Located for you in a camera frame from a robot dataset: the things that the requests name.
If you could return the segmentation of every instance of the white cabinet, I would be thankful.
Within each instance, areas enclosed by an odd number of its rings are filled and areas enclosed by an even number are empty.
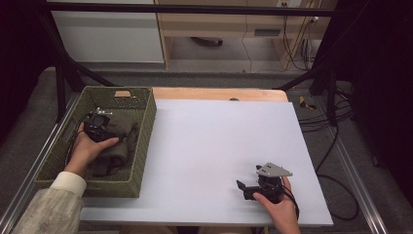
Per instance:
[[[54,2],[153,4],[153,0]],[[156,14],[53,12],[53,16],[66,51],[77,61],[164,62]]]

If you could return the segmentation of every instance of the sleeve cuff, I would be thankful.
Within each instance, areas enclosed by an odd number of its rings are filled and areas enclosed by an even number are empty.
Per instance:
[[[82,197],[86,189],[86,182],[82,177],[76,174],[61,172],[57,175],[51,188],[73,192],[79,197]]]

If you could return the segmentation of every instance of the left hand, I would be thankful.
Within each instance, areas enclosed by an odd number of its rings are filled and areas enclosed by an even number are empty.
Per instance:
[[[117,137],[113,137],[102,142],[94,142],[84,132],[84,123],[82,123],[73,144],[71,159],[64,171],[83,176],[88,164],[93,162],[103,149],[116,144],[118,141]]]

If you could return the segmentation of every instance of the right hand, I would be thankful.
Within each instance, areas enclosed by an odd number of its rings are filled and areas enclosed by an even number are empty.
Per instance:
[[[282,178],[284,186],[291,191],[291,184],[287,177]],[[295,214],[295,207],[291,199],[287,196],[283,196],[280,203],[274,204],[270,202],[264,195],[260,193],[254,193],[252,196],[267,210],[274,226],[282,234],[299,234],[300,228],[298,227],[297,215]]]
[[[102,142],[94,142],[84,132],[84,123],[82,123],[73,145],[71,159],[64,168],[64,171],[83,176],[88,164],[91,163],[103,149],[116,144],[118,141],[119,139],[114,137]]]

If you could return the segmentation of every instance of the white tabletop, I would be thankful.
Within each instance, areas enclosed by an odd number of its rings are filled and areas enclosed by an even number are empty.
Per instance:
[[[271,225],[236,180],[257,185],[255,165],[289,178],[301,226],[332,225],[289,102],[157,99],[138,199],[85,198],[81,220],[172,225]]]

